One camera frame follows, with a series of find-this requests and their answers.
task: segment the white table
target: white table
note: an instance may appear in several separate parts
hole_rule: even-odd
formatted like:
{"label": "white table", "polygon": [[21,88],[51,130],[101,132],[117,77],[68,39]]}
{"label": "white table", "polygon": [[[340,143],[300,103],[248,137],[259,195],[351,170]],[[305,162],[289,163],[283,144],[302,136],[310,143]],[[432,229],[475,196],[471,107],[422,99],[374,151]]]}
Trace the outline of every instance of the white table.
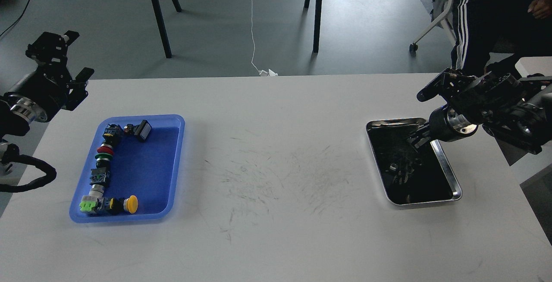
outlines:
{"label": "white table", "polygon": [[[365,125],[428,117],[434,74],[97,80],[35,156],[58,178],[0,219],[0,281],[550,281],[552,247],[493,138],[444,143],[464,196],[401,210]],[[157,222],[69,219],[97,125],[186,119],[175,205]],[[26,170],[22,182],[38,173]]]}

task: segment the stainless steel tray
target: stainless steel tray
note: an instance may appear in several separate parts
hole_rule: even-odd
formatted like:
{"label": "stainless steel tray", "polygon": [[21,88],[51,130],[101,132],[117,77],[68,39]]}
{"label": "stainless steel tray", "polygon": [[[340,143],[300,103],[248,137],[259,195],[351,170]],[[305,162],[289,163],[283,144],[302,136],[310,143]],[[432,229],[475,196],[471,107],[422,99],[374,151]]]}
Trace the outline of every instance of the stainless steel tray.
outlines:
{"label": "stainless steel tray", "polygon": [[406,137],[423,118],[370,121],[366,132],[389,201],[399,206],[456,201],[462,189],[438,141],[416,152]]}

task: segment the person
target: person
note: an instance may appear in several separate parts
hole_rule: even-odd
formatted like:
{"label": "person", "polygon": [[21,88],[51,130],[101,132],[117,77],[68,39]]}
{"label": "person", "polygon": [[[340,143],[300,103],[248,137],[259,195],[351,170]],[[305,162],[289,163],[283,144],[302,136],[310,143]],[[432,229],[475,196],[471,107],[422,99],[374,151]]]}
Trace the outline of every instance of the person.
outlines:
{"label": "person", "polygon": [[[552,56],[552,0],[454,0],[453,28],[452,67],[467,75],[515,72],[522,56]],[[511,40],[516,51],[486,70],[499,36]]]}

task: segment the human hand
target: human hand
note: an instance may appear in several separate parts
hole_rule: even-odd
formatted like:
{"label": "human hand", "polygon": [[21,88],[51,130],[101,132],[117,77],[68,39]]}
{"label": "human hand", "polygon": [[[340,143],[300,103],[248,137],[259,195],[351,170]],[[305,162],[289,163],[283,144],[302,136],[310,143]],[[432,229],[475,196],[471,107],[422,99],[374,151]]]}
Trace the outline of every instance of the human hand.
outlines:
{"label": "human hand", "polygon": [[544,19],[552,15],[552,0],[534,0],[529,5],[527,13],[533,13],[535,19]]}

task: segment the blue tray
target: blue tray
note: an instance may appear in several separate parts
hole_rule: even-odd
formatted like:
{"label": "blue tray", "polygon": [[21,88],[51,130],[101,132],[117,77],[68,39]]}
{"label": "blue tray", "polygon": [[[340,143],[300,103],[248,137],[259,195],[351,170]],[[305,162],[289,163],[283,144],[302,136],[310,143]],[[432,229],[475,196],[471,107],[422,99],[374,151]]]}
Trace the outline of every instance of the blue tray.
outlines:
{"label": "blue tray", "polygon": [[[81,213],[79,204],[90,191],[91,169],[95,168],[96,149],[102,144],[103,132],[108,124],[124,127],[137,125],[146,119],[152,131],[146,142],[135,137],[124,137],[115,148],[112,160],[111,184],[105,197],[138,197],[138,210],[134,214],[90,216]],[[69,216],[76,223],[125,222],[160,219],[171,211],[178,176],[178,164],[184,137],[184,119],[179,115],[112,117],[98,126],[88,151]]]}

